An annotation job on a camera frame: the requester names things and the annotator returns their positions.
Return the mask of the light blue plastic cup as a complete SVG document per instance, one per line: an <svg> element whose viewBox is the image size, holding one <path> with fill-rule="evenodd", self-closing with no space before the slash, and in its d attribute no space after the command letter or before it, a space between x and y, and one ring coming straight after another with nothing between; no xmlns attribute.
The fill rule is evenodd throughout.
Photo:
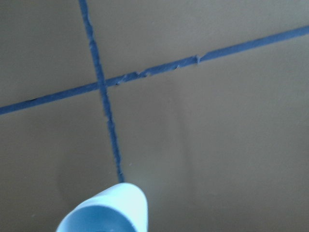
<svg viewBox="0 0 309 232"><path fill-rule="evenodd" d="M147 232L147 198L134 184L116 184L76 206L56 231Z"/></svg>

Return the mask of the vertical blue tape strip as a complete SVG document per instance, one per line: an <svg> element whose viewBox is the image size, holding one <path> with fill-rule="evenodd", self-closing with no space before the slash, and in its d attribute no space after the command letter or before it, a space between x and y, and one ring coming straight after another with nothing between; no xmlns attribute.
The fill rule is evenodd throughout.
<svg viewBox="0 0 309 232"><path fill-rule="evenodd" d="M111 103L110 103L109 96L108 96L108 90L107 90L106 80L104 76L104 71L102 68L101 60L100 60L99 49L98 49L96 39L95 39L94 28L90 20L90 14L89 14L87 1L80 0L79 6L81 10L81 15L82 15L86 35L87 35L88 42L89 42L89 49L90 49L90 53L92 56L92 61L93 61L93 65L94 65L94 69L96 73L98 88L100 91L100 97L101 97L104 113L107 119L107 127L109 131L109 137L111 141L112 153L114 157L118 181L120 183L124 183L125 176L124 176L124 173L121 167L121 161L122 161L121 152L119 149L117 134L115 130L115 123L114 123L113 115L112 115Z"/></svg>

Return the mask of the horizontal blue tape strip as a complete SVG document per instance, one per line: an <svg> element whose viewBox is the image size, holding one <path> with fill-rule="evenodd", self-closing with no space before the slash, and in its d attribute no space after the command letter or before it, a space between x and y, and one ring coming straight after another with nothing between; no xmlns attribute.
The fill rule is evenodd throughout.
<svg viewBox="0 0 309 232"><path fill-rule="evenodd" d="M145 78L148 76L153 76L153 75L169 72L169 71L183 68L186 66L199 64L204 61L229 56L232 54L259 48L259 47L266 46L269 44L279 43L282 41L305 36L308 34L309 34L309 27L303 26L303 27L288 30L285 32L269 35L263 38L254 39L251 41L239 43L239 44L228 46L225 48L220 48L217 50L209 51L201 57L198 55L191 56L191 57L183 58L183 59L176 60L173 62L150 67L141 72L126 73L126 74L108 79L106 81L106 85L107 87L116 86L116 85L119 85L125 82L130 82L130 81L137 80L140 78ZM34 106L43 105L43 104L47 104L50 102L55 102L58 100L66 99L69 97L85 94L85 93L95 91L98 89L99 89L98 83L94 82L91 84L87 84L87 85L67 89L61 92L56 92L53 94L38 97L32 100L22 101L22 102L10 104L7 106L3 106L0 108L0 114L4 115L4 114L19 111L19 110L24 110L24 109L31 108Z"/></svg>

